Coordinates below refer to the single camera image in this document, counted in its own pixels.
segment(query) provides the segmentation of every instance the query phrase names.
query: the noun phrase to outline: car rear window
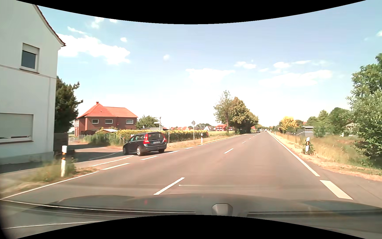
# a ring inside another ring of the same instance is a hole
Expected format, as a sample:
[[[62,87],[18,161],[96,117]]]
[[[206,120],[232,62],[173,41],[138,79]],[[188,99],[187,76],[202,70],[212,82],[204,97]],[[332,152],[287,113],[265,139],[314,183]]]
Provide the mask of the car rear window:
[[[163,134],[162,133],[149,133],[148,134],[148,140],[151,139],[163,139]]]

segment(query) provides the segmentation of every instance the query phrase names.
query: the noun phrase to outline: car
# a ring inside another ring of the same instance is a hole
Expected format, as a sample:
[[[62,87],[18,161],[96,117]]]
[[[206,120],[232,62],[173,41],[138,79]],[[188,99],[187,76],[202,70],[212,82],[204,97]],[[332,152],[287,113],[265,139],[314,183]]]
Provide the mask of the car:
[[[129,138],[123,145],[123,154],[145,155],[151,151],[163,153],[167,147],[167,140],[161,132],[138,133]]]

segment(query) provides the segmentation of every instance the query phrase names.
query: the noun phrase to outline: car wheel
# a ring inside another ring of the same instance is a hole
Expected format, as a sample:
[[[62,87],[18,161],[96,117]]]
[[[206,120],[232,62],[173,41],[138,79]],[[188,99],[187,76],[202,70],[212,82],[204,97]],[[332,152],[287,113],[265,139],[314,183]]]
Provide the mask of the car wheel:
[[[141,153],[141,147],[137,147],[137,156],[142,156],[143,154]]]

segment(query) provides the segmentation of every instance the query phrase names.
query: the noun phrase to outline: hedge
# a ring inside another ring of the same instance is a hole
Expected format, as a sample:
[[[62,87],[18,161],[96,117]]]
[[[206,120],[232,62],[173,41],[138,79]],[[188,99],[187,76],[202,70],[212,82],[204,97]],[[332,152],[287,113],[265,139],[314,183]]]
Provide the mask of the hedge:
[[[87,135],[84,138],[89,144],[95,145],[122,145],[124,140],[127,141],[131,137],[131,135],[135,135],[138,133],[146,133],[146,132],[154,132],[151,130],[119,130],[114,133],[95,133],[94,135]],[[182,131],[182,130],[168,130],[161,132],[165,134],[166,139],[169,138],[170,143],[180,142],[185,140],[193,139],[193,131]],[[208,131],[207,130],[195,130],[194,135],[196,139],[201,137],[201,133],[203,133],[203,138],[207,138]]]

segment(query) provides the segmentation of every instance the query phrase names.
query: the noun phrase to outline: yellow tree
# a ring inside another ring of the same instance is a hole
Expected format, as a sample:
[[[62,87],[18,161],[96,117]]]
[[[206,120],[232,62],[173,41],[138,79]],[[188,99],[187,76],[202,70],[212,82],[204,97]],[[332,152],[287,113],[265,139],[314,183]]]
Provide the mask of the yellow tree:
[[[280,129],[282,131],[287,131],[287,129],[289,127],[293,127],[293,128],[297,128],[298,125],[296,123],[296,121],[294,120],[293,117],[290,117],[290,116],[285,116],[282,120],[281,120],[281,125],[280,125]]]

